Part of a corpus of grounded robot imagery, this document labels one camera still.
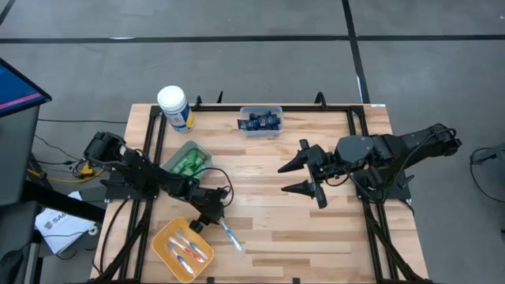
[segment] plastic jar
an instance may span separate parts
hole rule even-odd
[[[186,96],[178,86],[167,86],[158,93],[158,104],[168,122],[180,133],[188,132],[195,124]]]

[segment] blue screen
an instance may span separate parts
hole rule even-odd
[[[29,103],[44,101],[45,98],[20,77],[0,65],[0,114]]]

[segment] label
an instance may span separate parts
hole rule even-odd
[[[175,131],[189,131],[195,123],[195,120],[193,119],[193,112],[191,111],[191,108],[189,108],[188,103],[186,103],[184,109],[182,109],[178,114],[169,114],[165,111],[163,112],[165,113],[168,122],[172,125],[172,127],[174,127]]]

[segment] orange tray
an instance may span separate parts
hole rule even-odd
[[[184,237],[198,246],[208,257],[208,260],[204,263],[199,263],[188,253],[183,252],[181,248],[173,245],[175,251],[181,255],[186,263],[191,266],[195,271],[195,275],[191,275],[184,269],[182,264],[177,260],[175,255],[168,249],[171,244],[168,240],[169,237],[174,237],[179,243],[190,248],[183,240],[177,237],[177,230],[181,230]],[[156,254],[163,260],[163,262],[168,266],[168,268],[174,273],[175,277],[179,279],[182,283],[189,283],[195,280],[195,278],[209,265],[209,263],[214,258],[214,249],[195,231],[189,228],[189,223],[182,217],[177,217],[172,219],[166,226],[163,227],[152,239],[151,243],[152,249]]]

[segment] yellow cable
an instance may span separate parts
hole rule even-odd
[[[40,178],[40,174],[35,172],[34,170],[30,170],[30,169],[27,169],[27,171],[30,173],[30,174],[33,174],[37,177]],[[101,170],[100,172],[98,172],[97,174],[95,174],[94,176],[92,177],[88,177],[88,178],[85,178],[85,179],[82,179],[82,180],[66,180],[66,179],[61,179],[61,178],[57,178],[57,177],[47,177],[47,179],[50,179],[52,181],[57,181],[57,182],[64,182],[64,183],[83,183],[83,182],[86,182],[86,181],[90,181],[92,180],[93,178],[96,178],[98,177],[100,174],[102,174],[105,170]]]

